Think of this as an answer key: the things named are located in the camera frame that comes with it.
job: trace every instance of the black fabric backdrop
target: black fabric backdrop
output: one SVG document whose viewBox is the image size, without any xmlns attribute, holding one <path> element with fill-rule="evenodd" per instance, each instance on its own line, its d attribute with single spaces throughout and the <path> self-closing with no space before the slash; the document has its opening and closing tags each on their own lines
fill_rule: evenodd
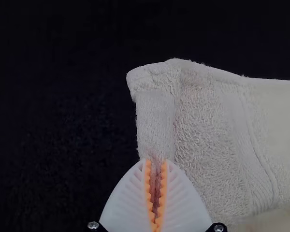
<svg viewBox="0 0 290 232">
<path fill-rule="evenodd" d="M 290 80 L 290 6 L 240 4 L 0 1 L 0 232 L 99 219 L 138 160 L 132 68 L 176 57 Z"/>
</svg>

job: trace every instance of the terry cloth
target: terry cloth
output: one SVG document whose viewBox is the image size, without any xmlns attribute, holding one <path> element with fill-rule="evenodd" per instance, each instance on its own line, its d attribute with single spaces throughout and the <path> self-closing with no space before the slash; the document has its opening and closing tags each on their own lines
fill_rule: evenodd
<svg viewBox="0 0 290 232">
<path fill-rule="evenodd" d="M 171 59 L 130 71 L 140 158 L 186 172 L 213 221 L 290 202 L 290 81 Z"/>
</svg>

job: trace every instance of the orange gripper pad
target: orange gripper pad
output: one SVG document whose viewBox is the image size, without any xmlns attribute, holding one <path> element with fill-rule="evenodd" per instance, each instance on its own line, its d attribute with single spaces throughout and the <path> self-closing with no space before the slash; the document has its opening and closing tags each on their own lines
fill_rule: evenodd
<svg viewBox="0 0 290 232">
<path fill-rule="evenodd" d="M 160 197 L 159 197 L 159 207 L 158 207 L 158 217 L 155 218 L 155 214 L 152 212 L 153 203 L 151 200 L 151 194 L 149 193 L 149 180 L 150 180 L 150 168 L 151 162 L 146 160 L 145 166 L 145 190 L 146 190 L 146 202 L 148 215 L 151 225 L 152 232 L 161 232 L 161 227 L 163 224 L 164 211 L 167 199 L 167 163 L 161 166 L 161 180 L 160 180 Z"/>
</svg>

